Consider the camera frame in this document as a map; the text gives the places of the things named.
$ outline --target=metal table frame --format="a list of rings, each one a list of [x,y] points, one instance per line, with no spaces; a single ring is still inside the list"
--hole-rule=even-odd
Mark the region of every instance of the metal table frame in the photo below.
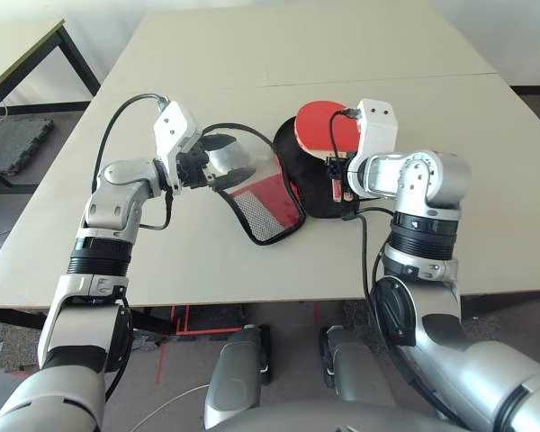
[[[540,291],[504,292],[484,295],[463,295],[461,298],[462,320],[488,315],[506,308],[540,300]],[[160,335],[176,334],[176,324],[164,314],[156,314],[166,307],[136,307],[132,308],[134,328],[146,330]],[[41,311],[22,311],[15,309],[0,309],[0,322],[29,329],[42,329],[46,315]]]
[[[92,69],[78,51],[77,46],[70,38],[63,25],[54,31],[28,58],[26,58],[11,74],[0,83],[0,103],[12,92],[26,76],[32,72],[56,47],[76,71],[92,96],[100,89],[100,83],[96,79]],[[13,184],[0,175],[0,194],[33,194],[37,184]]]

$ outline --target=black cable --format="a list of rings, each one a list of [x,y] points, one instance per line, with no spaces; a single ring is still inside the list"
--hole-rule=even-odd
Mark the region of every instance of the black cable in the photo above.
[[[364,290],[366,303],[372,310],[372,313],[374,313],[374,305],[372,304],[372,299],[370,298],[370,288],[368,286],[368,265],[366,265],[366,260],[368,258],[368,221],[361,214],[357,214],[356,217],[362,222],[362,288]]]
[[[174,193],[172,192],[172,188],[168,187],[166,190],[166,194],[164,196],[164,202],[166,203],[166,220],[164,223],[160,226],[155,225],[146,225],[145,223],[141,223],[139,226],[141,228],[144,228],[146,230],[164,230],[169,224],[170,220],[172,219],[172,201],[174,200]]]
[[[372,287],[374,287],[374,285],[376,284],[376,274],[378,273],[378,265],[380,264],[380,260],[382,259],[382,255],[384,253],[384,247],[386,246],[386,243],[390,241],[390,235],[391,234],[388,234],[388,237],[380,246],[380,250],[378,251],[378,254],[376,255],[376,259],[374,260],[374,265],[372,267]]]
[[[202,130],[202,135],[206,135],[207,133],[215,131],[216,129],[235,129],[237,131],[244,131],[244,132],[251,133],[252,135],[256,135],[263,142],[268,144],[271,149],[274,149],[274,143],[270,139],[268,139],[265,135],[263,135],[262,132],[259,132],[256,129],[251,128],[247,126],[246,124],[242,124],[242,123],[214,123],[204,128]]]
[[[339,176],[338,180],[340,181],[340,193],[342,195],[342,200],[344,200],[344,170],[342,169],[342,163],[340,162],[340,156],[338,155],[338,147],[336,146],[336,140],[334,139],[334,120],[338,115],[344,115],[344,112],[339,110],[330,116],[330,120],[328,121],[328,132],[330,134],[330,145],[334,150],[334,157],[336,158],[336,166]]]
[[[122,366],[120,366],[120,369],[118,369],[118,372],[114,376],[114,379],[112,380],[112,383],[110,384],[110,387],[108,387],[108,390],[106,390],[105,399],[108,401],[110,397],[112,396],[112,393],[114,393],[114,390],[116,390],[116,387],[118,386],[118,383],[122,379],[122,376],[124,375],[124,371],[126,370],[126,366],[128,365],[128,361],[130,360],[130,353],[132,351],[132,343],[134,342],[134,319],[132,318],[132,311],[130,310],[130,305],[128,304],[128,301],[126,300],[126,297],[122,299],[122,302],[124,303],[124,307],[126,308],[126,311],[128,313],[128,345],[126,346],[126,358],[124,359],[124,363]]]
[[[106,126],[106,131],[104,132],[104,135],[102,136],[102,140],[100,141],[100,147],[98,148],[98,155],[96,156],[96,163],[94,165],[94,175],[92,178],[92,194],[96,191],[96,178],[98,177],[98,171],[100,171],[100,164],[102,163],[102,155],[104,154],[104,149],[106,147],[106,141],[108,140],[108,137],[110,136],[110,132],[112,130],[113,125],[118,120],[118,117],[124,112],[128,106],[134,104],[137,101],[140,101],[142,99],[156,99],[158,101],[158,106],[160,107],[160,111],[164,110],[166,105],[168,104],[168,100],[164,96],[160,96],[159,94],[155,93],[143,93],[143,94],[137,94],[136,96],[131,97],[126,102],[124,102],[120,107],[116,110],[110,121],[108,122],[108,126]]]
[[[394,212],[392,210],[384,209],[383,207],[365,207],[363,209],[356,211],[356,214],[360,214],[364,212],[382,212],[382,213],[390,214],[391,216],[394,215]]]

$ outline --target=red fabric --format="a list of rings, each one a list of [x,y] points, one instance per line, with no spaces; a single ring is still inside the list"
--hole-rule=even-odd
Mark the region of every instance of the red fabric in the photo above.
[[[251,192],[285,228],[291,227],[300,218],[298,209],[286,192],[282,174],[272,175],[259,182],[249,184],[231,193],[230,196],[235,197],[244,192]]]

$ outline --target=floor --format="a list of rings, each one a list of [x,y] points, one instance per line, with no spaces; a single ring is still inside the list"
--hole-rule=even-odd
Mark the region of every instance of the floor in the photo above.
[[[525,102],[540,117],[540,96],[526,96]],[[12,179],[16,183],[38,182],[47,171],[81,112],[42,114],[56,129]],[[29,197],[0,196],[0,232],[9,230],[23,211]],[[0,247],[7,233],[0,236]],[[430,416],[434,411],[401,379],[392,362],[379,352],[369,327],[358,318],[363,305],[355,302],[319,303],[316,321],[312,302],[255,303],[247,306],[247,319],[269,324],[272,329],[274,381],[262,390],[263,405],[298,399],[334,399],[336,394],[322,381],[317,336],[321,326],[345,324],[364,337],[373,350],[394,397],[403,408]],[[530,302],[464,323],[476,338],[494,338],[540,362],[540,301]],[[0,406],[15,386],[35,369],[38,331],[0,328]],[[170,340],[161,346],[142,345],[132,352],[129,366],[115,394],[106,405],[104,431],[130,430],[158,405],[178,393],[210,380],[223,341],[201,338],[195,341]],[[197,391],[165,408],[140,430],[203,430],[205,391]]]

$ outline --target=table leg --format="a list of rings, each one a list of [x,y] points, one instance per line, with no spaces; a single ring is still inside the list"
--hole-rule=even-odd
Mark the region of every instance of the table leg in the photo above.
[[[100,89],[100,83],[64,27],[58,29],[58,36],[61,38],[59,46],[62,53],[66,56],[66,59],[72,68],[74,68],[80,79],[82,79],[82,82],[92,96],[96,95]]]
[[[22,312],[15,309],[0,309],[0,322],[28,329],[42,330],[46,315],[43,313]]]
[[[149,314],[132,310],[134,328],[151,333],[169,335],[172,333],[172,323],[167,319],[152,317]],[[42,312],[30,313],[16,309],[0,309],[0,322],[28,329],[42,330],[46,315]]]

